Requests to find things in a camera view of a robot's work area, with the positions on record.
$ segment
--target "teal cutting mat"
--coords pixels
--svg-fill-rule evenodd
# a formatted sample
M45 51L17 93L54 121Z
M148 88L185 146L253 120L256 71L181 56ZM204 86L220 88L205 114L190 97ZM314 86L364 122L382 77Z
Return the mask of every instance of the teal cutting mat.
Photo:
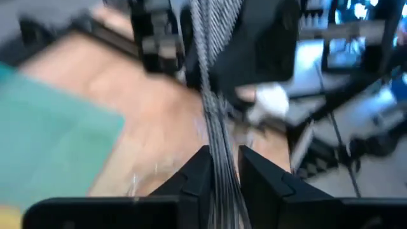
M84 197L123 118L0 64L0 205Z

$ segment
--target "bundle of wires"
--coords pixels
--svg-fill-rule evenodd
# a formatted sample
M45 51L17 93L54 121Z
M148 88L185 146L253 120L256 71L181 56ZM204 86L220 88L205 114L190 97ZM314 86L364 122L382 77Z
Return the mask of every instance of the bundle of wires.
M225 124L227 102L210 88L209 69L234 29L242 0L191 0L209 150L214 162L209 228L250 228Z

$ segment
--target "black machine part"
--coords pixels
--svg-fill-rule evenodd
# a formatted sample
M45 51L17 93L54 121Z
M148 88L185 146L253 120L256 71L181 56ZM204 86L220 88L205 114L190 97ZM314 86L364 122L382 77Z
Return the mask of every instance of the black machine part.
M212 158L202 147L148 197L53 198L32 206L23 229L207 228ZM247 146L239 174L253 228L406 228L405 199L334 198Z

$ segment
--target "wooden surface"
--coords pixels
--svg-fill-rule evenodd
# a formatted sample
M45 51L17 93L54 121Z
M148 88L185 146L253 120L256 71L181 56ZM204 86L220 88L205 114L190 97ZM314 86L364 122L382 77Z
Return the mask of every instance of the wooden surface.
M131 38L129 20L105 8L94 11ZM121 113L125 127L90 196L122 196L138 181L147 195L207 144L197 93L161 75L147 75L140 63L120 52L72 33L27 61L26 75ZM256 134L254 150L289 170L286 138Z

